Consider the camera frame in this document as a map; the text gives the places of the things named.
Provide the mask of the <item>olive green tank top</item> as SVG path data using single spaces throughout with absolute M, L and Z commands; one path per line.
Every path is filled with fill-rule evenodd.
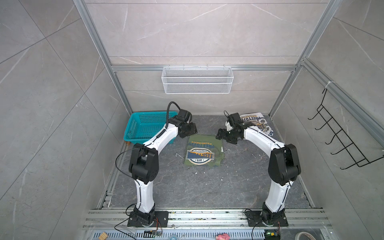
M 187 166 L 220 166 L 225 158 L 223 141 L 211 135 L 189 137 L 184 164 Z

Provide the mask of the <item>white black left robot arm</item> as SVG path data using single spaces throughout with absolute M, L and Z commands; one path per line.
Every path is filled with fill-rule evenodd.
M 166 123 L 154 137 L 143 144 L 135 144 L 131 149 L 129 172 L 122 174 L 135 181 L 137 203 L 132 214 L 143 226 L 152 225 L 155 220 L 155 201 L 153 198 L 153 181 L 159 172 L 159 155 L 174 138 L 186 138 L 198 133 L 192 122 L 192 114 L 181 109 L 176 102 L 169 102 L 166 111 Z

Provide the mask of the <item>white navy-trimmed tank top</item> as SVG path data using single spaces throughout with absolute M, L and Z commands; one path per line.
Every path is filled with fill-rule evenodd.
M 262 132 L 268 136 L 272 137 L 274 135 L 274 130 L 269 125 L 262 113 L 243 114 L 240 115 L 240 118 L 244 122 L 253 122 Z

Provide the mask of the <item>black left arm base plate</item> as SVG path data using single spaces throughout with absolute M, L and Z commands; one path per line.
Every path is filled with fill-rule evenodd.
M 169 220 L 168 211 L 151 211 L 150 213 L 130 213 L 128 227 L 167 227 Z

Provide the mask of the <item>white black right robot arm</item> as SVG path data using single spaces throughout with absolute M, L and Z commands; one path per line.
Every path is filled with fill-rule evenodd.
M 261 223 L 273 226 L 285 216 L 285 202 L 294 181 L 301 174 L 297 148 L 284 144 L 262 132 L 255 123 L 244 122 L 238 113 L 227 115 L 226 128 L 219 129 L 216 139 L 236 145 L 239 139 L 256 145 L 269 157 L 271 186 L 263 203 Z

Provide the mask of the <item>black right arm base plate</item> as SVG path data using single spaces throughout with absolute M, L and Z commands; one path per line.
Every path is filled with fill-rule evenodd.
M 269 210 L 244 211 L 249 227 L 288 227 L 288 220 L 285 210 L 277 213 L 270 213 Z

